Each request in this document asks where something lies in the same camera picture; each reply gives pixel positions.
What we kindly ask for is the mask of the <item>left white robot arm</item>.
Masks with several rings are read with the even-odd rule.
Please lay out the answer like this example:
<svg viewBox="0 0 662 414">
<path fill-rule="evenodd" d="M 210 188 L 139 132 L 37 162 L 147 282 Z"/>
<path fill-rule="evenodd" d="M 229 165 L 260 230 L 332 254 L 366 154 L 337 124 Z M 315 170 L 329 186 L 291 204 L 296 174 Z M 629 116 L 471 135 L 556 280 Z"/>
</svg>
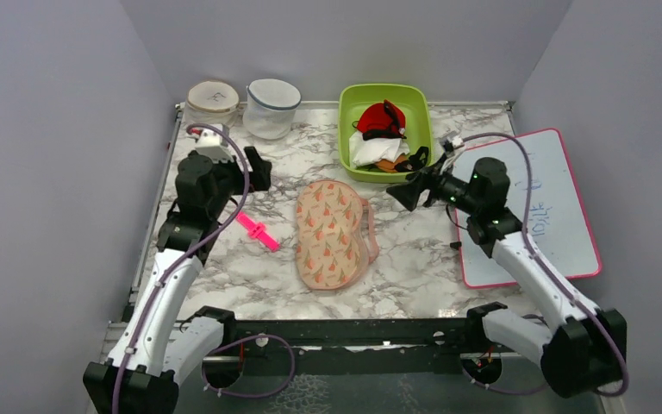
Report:
<svg viewBox="0 0 662 414">
<path fill-rule="evenodd" d="M 172 413 L 180 386 L 203 357 L 235 346 L 231 311 L 191 317 L 185 332 L 171 334 L 217 236 L 238 218 L 249 193 L 271 186 L 271 162 L 255 147 L 243 151 L 225 160 L 192 151 L 178 164 L 177 196 L 159 228 L 144 294 L 106 361 L 84 371 L 98 413 Z"/>
</svg>

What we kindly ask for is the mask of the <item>beige round laundry bag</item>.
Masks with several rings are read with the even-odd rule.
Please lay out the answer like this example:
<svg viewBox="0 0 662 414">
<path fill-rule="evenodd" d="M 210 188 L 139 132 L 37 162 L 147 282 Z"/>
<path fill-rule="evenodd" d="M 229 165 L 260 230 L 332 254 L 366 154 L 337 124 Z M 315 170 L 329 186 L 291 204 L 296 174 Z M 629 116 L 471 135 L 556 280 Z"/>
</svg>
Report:
<svg viewBox="0 0 662 414">
<path fill-rule="evenodd" d="M 240 97 L 231 85 L 207 80 L 190 88 L 184 102 L 187 124 L 222 124 L 231 128 L 238 116 Z"/>
</svg>

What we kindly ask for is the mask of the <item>green plastic bin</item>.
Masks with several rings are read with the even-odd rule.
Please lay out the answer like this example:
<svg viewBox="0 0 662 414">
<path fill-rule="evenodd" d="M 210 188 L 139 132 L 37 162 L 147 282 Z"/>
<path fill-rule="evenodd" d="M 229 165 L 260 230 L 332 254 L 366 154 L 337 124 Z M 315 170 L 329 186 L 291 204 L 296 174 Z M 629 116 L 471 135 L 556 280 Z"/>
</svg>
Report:
<svg viewBox="0 0 662 414">
<path fill-rule="evenodd" d="M 339 162 L 347 175 L 356 181 L 373 184 L 398 184 L 405 181 L 404 172 L 383 172 L 370 167 L 355 168 L 350 164 L 349 138 L 365 110 L 389 100 L 405 115 L 405 135 L 412 151 L 435 148 L 428 101 L 424 93 L 411 85 L 370 83 L 350 85 L 339 98 L 337 150 Z"/>
</svg>

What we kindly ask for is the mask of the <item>pink plastic clip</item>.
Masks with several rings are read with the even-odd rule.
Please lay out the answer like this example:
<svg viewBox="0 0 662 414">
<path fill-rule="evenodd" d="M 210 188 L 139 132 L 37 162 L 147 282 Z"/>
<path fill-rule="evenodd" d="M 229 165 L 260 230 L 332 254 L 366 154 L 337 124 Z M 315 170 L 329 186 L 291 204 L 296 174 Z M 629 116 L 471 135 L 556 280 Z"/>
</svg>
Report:
<svg viewBox="0 0 662 414">
<path fill-rule="evenodd" d="M 280 244 L 266 230 L 266 226 L 259 221 L 254 221 L 244 212 L 239 212 L 235 218 L 246 231 L 250 239 L 255 240 L 269 249 L 271 252 L 277 252 Z"/>
</svg>

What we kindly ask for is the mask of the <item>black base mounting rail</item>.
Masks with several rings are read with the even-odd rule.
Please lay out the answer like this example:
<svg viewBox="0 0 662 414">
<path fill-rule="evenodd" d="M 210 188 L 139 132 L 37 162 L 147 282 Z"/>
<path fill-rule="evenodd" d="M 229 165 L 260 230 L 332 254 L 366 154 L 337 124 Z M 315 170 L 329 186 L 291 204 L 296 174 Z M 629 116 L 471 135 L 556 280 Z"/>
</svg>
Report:
<svg viewBox="0 0 662 414">
<path fill-rule="evenodd" d="M 473 342 L 463 318 L 237 320 L 228 350 L 204 358 L 215 386 L 241 375 L 468 373 L 493 383 L 503 372 L 500 345 Z"/>
</svg>

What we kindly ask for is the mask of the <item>pink framed whiteboard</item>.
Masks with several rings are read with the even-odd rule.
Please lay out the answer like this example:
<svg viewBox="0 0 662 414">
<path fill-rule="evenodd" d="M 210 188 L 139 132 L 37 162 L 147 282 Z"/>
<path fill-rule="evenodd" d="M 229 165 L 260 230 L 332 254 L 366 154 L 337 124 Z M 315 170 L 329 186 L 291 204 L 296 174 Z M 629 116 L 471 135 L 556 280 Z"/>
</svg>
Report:
<svg viewBox="0 0 662 414">
<path fill-rule="evenodd" d="M 517 140 L 527 150 L 532 182 L 519 148 L 506 139 L 468 144 L 452 175 L 468 181 L 478 159 L 502 161 L 510 180 L 506 205 L 521 220 L 528 212 L 529 234 L 553 267 L 568 279 L 598 275 L 600 254 L 560 132 L 543 129 Z"/>
</svg>

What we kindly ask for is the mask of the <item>red and black bra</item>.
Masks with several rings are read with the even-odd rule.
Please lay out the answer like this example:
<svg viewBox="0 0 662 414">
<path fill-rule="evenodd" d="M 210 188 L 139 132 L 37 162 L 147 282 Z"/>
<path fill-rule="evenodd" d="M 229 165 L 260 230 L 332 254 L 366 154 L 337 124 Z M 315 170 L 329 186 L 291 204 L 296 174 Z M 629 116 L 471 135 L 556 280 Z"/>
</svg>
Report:
<svg viewBox="0 0 662 414">
<path fill-rule="evenodd" d="M 364 141 L 406 138 L 406 116 L 389 100 L 368 107 L 353 126 Z"/>
</svg>

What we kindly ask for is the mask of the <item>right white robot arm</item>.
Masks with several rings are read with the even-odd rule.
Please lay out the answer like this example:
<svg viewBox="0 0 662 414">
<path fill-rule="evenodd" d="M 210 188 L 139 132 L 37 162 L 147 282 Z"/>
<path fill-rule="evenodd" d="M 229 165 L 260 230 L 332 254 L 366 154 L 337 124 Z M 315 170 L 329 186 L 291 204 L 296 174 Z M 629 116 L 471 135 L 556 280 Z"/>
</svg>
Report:
<svg viewBox="0 0 662 414">
<path fill-rule="evenodd" d="M 515 351 L 533 362 L 562 398 L 583 392 L 620 397 L 630 385 L 625 318 L 615 309 L 600 308 L 552 267 L 527 223 L 507 207 L 509 186 L 505 164 L 484 157 L 474 164 L 469 181 L 436 163 L 387 193 L 409 211 L 424 191 L 426 206 L 443 201 L 464 211 L 470 238 L 516 281 L 544 319 L 534 323 L 500 303 L 470 309 L 462 330 L 469 348 L 483 351 L 498 343 Z"/>
</svg>

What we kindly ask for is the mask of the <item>orange and black items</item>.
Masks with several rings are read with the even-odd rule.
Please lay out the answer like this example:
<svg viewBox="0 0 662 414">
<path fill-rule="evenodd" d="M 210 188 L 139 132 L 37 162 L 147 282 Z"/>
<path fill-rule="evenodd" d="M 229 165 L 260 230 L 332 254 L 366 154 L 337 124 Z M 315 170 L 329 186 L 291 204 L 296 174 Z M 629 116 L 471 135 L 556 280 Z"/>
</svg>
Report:
<svg viewBox="0 0 662 414">
<path fill-rule="evenodd" d="M 384 173 L 411 173 L 425 167 L 428 163 L 430 149 L 419 147 L 414 154 L 401 154 L 395 160 L 380 160 L 362 166 L 366 171 L 381 171 Z"/>
</svg>

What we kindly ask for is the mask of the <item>floral mesh laundry bag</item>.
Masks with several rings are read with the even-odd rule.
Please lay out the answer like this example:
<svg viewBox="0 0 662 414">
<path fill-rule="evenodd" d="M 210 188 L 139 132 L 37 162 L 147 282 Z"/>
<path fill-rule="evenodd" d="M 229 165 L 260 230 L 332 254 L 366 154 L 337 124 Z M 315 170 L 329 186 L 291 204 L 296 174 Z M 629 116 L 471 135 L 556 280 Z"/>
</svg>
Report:
<svg viewBox="0 0 662 414">
<path fill-rule="evenodd" d="M 377 259 L 372 206 L 350 185 L 319 180 L 306 186 L 296 205 L 297 269 L 312 290 L 345 288 Z"/>
</svg>

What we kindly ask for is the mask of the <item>crumpled white cloth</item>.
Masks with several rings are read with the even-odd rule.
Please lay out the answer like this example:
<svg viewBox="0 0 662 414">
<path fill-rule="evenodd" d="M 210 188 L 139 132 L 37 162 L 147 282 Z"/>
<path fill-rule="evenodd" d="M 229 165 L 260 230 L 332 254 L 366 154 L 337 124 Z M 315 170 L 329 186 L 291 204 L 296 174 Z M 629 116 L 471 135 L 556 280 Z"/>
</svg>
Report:
<svg viewBox="0 0 662 414">
<path fill-rule="evenodd" d="M 369 166 L 379 161 L 397 161 L 409 153 L 409 145 L 400 138 L 376 138 L 363 140 L 361 132 L 349 137 L 349 164 L 352 167 Z"/>
</svg>

